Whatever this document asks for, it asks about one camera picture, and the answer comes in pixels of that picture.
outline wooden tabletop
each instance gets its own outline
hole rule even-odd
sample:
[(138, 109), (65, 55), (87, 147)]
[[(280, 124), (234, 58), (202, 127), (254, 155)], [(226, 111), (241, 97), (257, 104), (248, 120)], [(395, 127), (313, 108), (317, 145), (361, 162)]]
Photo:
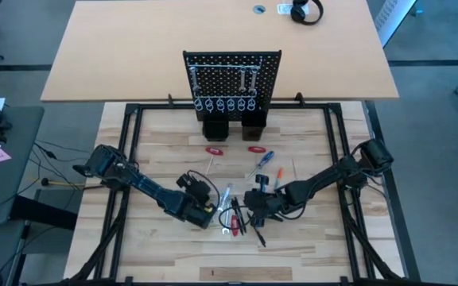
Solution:
[[(343, 102), (342, 107), (353, 148), (369, 138), (363, 109), (360, 102)], [(118, 145), (124, 108), (122, 102), (106, 103), (96, 144)], [(270, 177), (271, 183), (280, 167), (285, 170), (282, 179), (285, 184), (307, 179), (332, 164), (321, 110), (270, 110), (267, 124), (257, 144), (242, 141), (237, 122), (231, 122), (226, 142), (210, 144), (224, 151), (223, 157), (215, 157), (208, 173), (221, 191), (233, 183), (231, 194), (241, 199), (245, 191), (255, 187), (245, 178), (261, 156), (247, 152), (250, 145), (275, 151), (275, 157), (262, 171)], [(177, 189), (176, 179), (184, 172), (189, 169), (205, 172), (210, 161), (210, 155), (204, 151), (207, 145), (192, 110), (146, 110), (137, 149), (138, 163), (141, 172), (165, 187)], [(107, 197), (107, 189), (84, 192), (65, 277), (79, 271), (98, 245)], [(366, 187), (361, 201), (371, 244), (383, 260), (402, 275), (383, 195)], [(266, 220), (261, 233), (266, 239), (266, 248), (260, 245), (253, 230), (245, 236), (232, 237), (222, 234), (217, 222), (201, 230), (164, 214), (156, 202), (133, 190), (118, 280), (133, 276), (134, 281), (320, 282), (351, 277), (334, 184), (316, 193), (300, 219)], [(356, 245), (359, 264), (364, 269), (363, 255), (357, 242)], [(110, 261), (111, 254), (110, 250), (106, 261)], [(109, 264), (105, 264), (104, 275), (108, 274)]]
[[(275, 99), (398, 97), (366, 0), (325, 0), (314, 26), (278, 14), (291, 2), (78, 1), (41, 100), (190, 99), (184, 50), (282, 50)], [(257, 4), (266, 12), (255, 14)], [(309, 11), (318, 14), (312, 2)]]

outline wrench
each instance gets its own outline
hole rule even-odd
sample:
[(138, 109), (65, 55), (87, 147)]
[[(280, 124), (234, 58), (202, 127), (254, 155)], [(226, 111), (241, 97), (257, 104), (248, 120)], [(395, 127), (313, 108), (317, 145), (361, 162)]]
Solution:
[(239, 92), (245, 92), (246, 91), (246, 88), (245, 88), (245, 68), (241, 68), (239, 70), (239, 73), (241, 74), (241, 83), (239, 84)]
[(223, 211), (224, 207), (226, 207), (226, 200), (227, 200), (227, 197), (229, 197), (229, 192), (231, 192), (231, 189), (232, 189), (232, 184), (229, 183), (227, 185), (227, 188), (226, 188), (226, 191), (222, 194), (222, 196), (220, 197), (220, 203), (219, 203), (219, 209), (218, 211)]
[(258, 77), (258, 69), (257, 68), (252, 68), (252, 82), (250, 83), (250, 88), (248, 91), (252, 94), (255, 95), (258, 92), (255, 90), (255, 79)]
[[(229, 204), (229, 202), (226, 203), (226, 208), (228, 207), (231, 207), (231, 205)], [(225, 224), (226, 226), (229, 226), (231, 224), (231, 210), (227, 210), (226, 211), (226, 221), (223, 223)], [(222, 227), (222, 234), (229, 234), (230, 231), (228, 228), (225, 228), (225, 227)]]
[(196, 67), (190, 67), (190, 74), (192, 75), (192, 84), (194, 87), (192, 88), (194, 91), (199, 89), (199, 84), (197, 84), (197, 74), (196, 74)]

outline red-handled tool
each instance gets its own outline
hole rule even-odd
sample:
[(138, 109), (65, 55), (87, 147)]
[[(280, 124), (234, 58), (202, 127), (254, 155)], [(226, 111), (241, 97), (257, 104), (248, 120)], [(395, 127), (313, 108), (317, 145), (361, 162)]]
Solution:
[(264, 153), (266, 152), (266, 148), (259, 147), (259, 146), (251, 146), (248, 150), (252, 153)]
[(239, 229), (238, 217), (236, 216), (236, 214), (233, 214), (231, 217), (232, 236), (238, 235), (238, 229)]
[(212, 155), (212, 158), (210, 159), (210, 163), (208, 164), (208, 167), (206, 168), (206, 172), (204, 173), (204, 175), (207, 175), (208, 172), (210, 171), (210, 167), (212, 166), (212, 162), (213, 162), (213, 157), (214, 156), (222, 156), (223, 155), (223, 151), (220, 150), (220, 149), (217, 149), (217, 148), (213, 148), (213, 147), (206, 147), (206, 152), (210, 153)]

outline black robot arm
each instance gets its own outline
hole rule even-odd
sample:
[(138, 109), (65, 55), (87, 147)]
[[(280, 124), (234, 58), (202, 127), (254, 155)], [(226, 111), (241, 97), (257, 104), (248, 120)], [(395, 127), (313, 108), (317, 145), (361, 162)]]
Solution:
[[(353, 157), (357, 149), (362, 157), (360, 161)], [(335, 182), (342, 180), (348, 187), (363, 187), (368, 176), (379, 176), (390, 168), (393, 161), (385, 145), (371, 139), (358, 145), (351, 155), (343, 157), (337, 164), (307, 180), (293, 181), (275, 189), (272, 194), (256, 190), (245, 192), (244, 203), (254, 212), (255, 218), (287, 215), (305, 207), (316, 192)]]
[(166, 214), (203, 229), (208, 227), (216, 211), (213, 204), (206, 205), (210, 187), (205, 182), (187, 173), (177, 181), (185, 191), (166, 189), (140, 173), (122, 152), (108, 145), (97, 146), (85, 165), (73, 168), (83, 176), (100, 178), (102, 184), (110, 188), (135, 187), (157, 200)]

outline table leg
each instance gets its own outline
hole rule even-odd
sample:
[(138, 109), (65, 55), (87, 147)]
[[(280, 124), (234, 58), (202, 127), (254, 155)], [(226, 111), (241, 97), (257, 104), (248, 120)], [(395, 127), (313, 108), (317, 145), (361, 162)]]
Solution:
[(15, 197), (10, 217), (46, 223), (67, 230), (74, 230), (77, 222), (77, 214), (51, 207), (20, 195)]

